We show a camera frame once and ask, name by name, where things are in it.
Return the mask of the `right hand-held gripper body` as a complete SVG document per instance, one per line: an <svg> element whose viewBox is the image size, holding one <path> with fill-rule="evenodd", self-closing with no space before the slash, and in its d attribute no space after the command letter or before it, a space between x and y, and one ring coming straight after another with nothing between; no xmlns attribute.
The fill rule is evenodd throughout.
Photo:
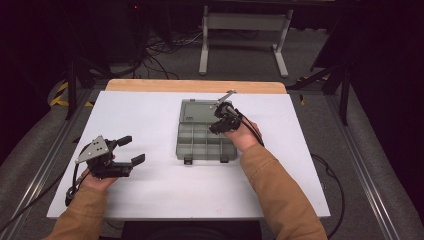
<svg viewBox="0 0 424 240"><path fill-rule="evenodd" d="M218 118L218 121L215 122L220 124L220 133L237 130L241 124L241 113L235 109L230 102L227 102L227 99L234 93L235 90L228 90L223 97L219 98L213 105L210 106L210 109L214 109L215 112L220 104L224 105L224 116L222 118Z"/></svg>

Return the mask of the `person's left hand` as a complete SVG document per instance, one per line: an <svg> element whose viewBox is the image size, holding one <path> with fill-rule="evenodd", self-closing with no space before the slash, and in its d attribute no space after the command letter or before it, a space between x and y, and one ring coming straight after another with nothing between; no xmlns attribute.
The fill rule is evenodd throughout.
<svg viewBox="0 0 424 240"><path fill-rule="evenodd" d="M107 191L109 187L117 181L117 178L96 178L90 173L88 168L82 172L81 176L83 177L81 182L82 186L103 192Z"/></svg>

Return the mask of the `grey metal stand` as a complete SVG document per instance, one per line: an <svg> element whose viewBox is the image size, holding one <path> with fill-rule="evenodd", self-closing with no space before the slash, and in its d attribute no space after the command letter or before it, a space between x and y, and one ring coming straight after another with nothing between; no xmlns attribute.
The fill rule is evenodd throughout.
<svg viewBox="0 0 424 240"><path fill-rule="evenodd" d="M285 14L241 14L241 13L211 13L207 6L204 7L202 17L202 49L199 62L199 74L206 75L208 69L209 37L210 30L246 30L246 31L273 31L279 33L279 40L272 45L273 54L277 63L280 76L287 78L289 73L282 54L293 10Z"/></svg>

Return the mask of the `person's right hand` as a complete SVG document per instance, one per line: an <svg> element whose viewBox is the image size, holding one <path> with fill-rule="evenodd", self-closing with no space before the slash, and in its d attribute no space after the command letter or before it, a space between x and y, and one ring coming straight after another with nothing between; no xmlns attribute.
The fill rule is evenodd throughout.
<svg viewBox="0 0 424 240"><path fill-rule="evenodd" d="M225 132L224 135L242 153L249 147L259 144L262 137L257 124L249 121L246 117L242 118L242 123L237 130Z"/></svg>

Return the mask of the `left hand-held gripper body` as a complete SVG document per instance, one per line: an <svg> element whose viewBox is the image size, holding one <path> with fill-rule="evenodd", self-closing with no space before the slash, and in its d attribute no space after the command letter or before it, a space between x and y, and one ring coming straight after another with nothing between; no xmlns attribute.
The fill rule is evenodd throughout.
<svg viewBox="0 0 424 240"><path fill-rule="evenodd" d="M132 164L114 161L113 150L117 146L117 140L108 140L99 135L83 147L75 163L85 162L91 174L97 178L128 177L132 171Z"/></svg>

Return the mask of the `yellow black floor tape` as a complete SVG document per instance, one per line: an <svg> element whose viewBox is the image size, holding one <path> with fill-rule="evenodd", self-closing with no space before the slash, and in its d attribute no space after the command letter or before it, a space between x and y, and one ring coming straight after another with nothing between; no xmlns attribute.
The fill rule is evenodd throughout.
<svg viewBox="0 0 424 240"><path fill-rule="evenodd" d="M64 92L67 90L67 88L68 88L68 82L63 81L60 87L58 88L58 90L56 91L56 94L54 95L53 99L50 101L50 106L55 106L55 105L65 106L65 107L69 106L69 102L67 100L62 99L62 96Z"/></svg>

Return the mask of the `aluminium floor rail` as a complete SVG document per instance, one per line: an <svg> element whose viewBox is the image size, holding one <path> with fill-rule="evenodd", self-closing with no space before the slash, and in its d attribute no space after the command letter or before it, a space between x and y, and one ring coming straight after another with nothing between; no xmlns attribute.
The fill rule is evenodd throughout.
<svg viewBox="0 0 424 240"><path fill-rule="evenodd" d="M50 233L49 206L92 111L86 103L98 94L78 91L72 117L66 107L53 106L0 166L0 240L41 240Z"/></svg>
<svg viewBox="0 0 424 240"><path fill-rule="evenodd" d="M341 117L339 116L337 101L332 96L325 96L325 100L331 114L336 121L339 132L341 133L342 138L349 149L355 172L359 178L361 186L385 240L400 240L399 234L365 165L364 159L359 151L356 141L354 140L349 127L343 124Z"/></svg>

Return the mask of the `wooden table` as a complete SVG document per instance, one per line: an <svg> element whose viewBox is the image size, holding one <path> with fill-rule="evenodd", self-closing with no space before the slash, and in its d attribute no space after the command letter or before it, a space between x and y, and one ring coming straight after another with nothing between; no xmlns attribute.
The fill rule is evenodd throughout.
<svg viewBox="0 0 424 240"><path fill-rule="evenodd" d="M252 94L287 93L283 83L255 81L112 79L106 86L106 91L131 92L225 93L227 90Z"/></svg>

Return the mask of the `white table board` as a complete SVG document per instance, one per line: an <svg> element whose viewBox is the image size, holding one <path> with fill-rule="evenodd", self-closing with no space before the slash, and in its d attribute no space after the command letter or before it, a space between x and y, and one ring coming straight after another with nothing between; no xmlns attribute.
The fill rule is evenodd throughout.
<svg viewBox="0 0 424 240"><path fill-rule="evenodd" d="M262 210L239 162L177 159L180 107L185 93L103 91L78 143L97 136L132 142L115 149L127 162L140 154L144 163L109 189L108 219L117 220L244 220L259 219ZM316 214L330 214L326 197L287 94L242 94L230 98L258 124L266 148L296 180Z"/></svg>

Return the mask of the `grey plastic compartment box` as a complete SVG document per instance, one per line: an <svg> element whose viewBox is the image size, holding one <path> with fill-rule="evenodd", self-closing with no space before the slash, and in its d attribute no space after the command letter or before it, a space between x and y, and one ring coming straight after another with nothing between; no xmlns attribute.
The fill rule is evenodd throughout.
<svg viewBox="0 0 424 240"><path fill-rule="evenodd" d="M194 160L219 160L228 163L237 158L237 149L223 133L213 134L209 127L218 121L215 101L184 99L181 103L176 155L185 165Z"/></svg>

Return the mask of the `black metal stand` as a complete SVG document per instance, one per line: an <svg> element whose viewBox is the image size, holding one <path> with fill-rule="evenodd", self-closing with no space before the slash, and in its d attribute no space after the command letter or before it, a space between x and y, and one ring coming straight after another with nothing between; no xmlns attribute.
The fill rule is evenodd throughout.
<svg viewBox="0 0 424 240"><path fill-rule="evenodd" d="M325 68L309 77L301 77L294 85L287 86L286 89L300 90L320 79L323 79L324 77L327 78L321 87L321 91L324 95L333 95L338 88L341 88L338 114L343 125L347 126L347 105L351 74L346 63L336 64L329 68Z"/></svg>
<svg viewBox="0 0 424 240"><path fill-rule="evenodd" d="M95 70L101 76L108 79L115 78L115 75L110 71L101 68L88 58L81 54L74 54L68 60L66 80L68 83L68 111L67 120L70 120L77 110L77 82L80 82L83 88L91 89L94 84L94 74L91 70Z"/></svg>

